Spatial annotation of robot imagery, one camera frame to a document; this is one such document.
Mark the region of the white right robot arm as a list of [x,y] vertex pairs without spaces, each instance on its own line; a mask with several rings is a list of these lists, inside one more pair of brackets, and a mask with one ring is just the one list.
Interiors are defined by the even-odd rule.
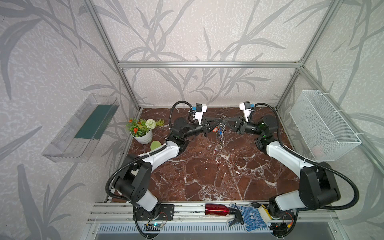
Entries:
[[[261,152],[279,161],[299,177],[298,190],[270,198],[267,206],[269,214],[276,217],[288,210],[297,212],[318,209],[341,211],[354,207],[360,199],[360,192],[356,184],[347,176],[332,169],[329,164],[305,158],[287,147],[281,138],[279,116],[270,105],[263,104],[272,110],[273,115],[264,116],[257,123],[253,122],[253,113],[258,106],[260,104],[252,105],[244,102],[241,105],[244,117],[225,118],[221,122],[239,135],[256,135],[255,144]],[[341,206],[332,205],[341,199],[336,177],[347,182],[354,192],[352,200]]]

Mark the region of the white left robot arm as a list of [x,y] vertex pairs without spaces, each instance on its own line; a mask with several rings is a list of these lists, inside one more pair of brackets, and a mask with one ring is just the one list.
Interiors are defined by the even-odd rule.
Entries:
[[[191,122],[182,117],[172,120],[173,111],[179,104],[186,104],[189,107],[188,117],[193,118]],[[105,186],[107,195],[129,202],[148,214],[158,215],[161,202],[148,190],[151,174],[165,162],[180,156],[189,144],[189,137],[207,135],[223,122],[222,118],[204,117],[206,111],[207,106],[204,104],[192,106],[186,101],[176,102],[171,107],[170,134],[165,143],[153,151],[126,160],[107,180]]]

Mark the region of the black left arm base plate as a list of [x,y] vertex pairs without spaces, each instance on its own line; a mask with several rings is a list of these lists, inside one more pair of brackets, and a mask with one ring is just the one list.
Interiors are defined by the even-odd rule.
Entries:
[[159,204],[156,205],[152,211],[146,211],[144,208],[134,207],[134,214],[138,221],[149,221],[152,219],[160,221],[173,220],[175,213],[175,205],[173,204]]

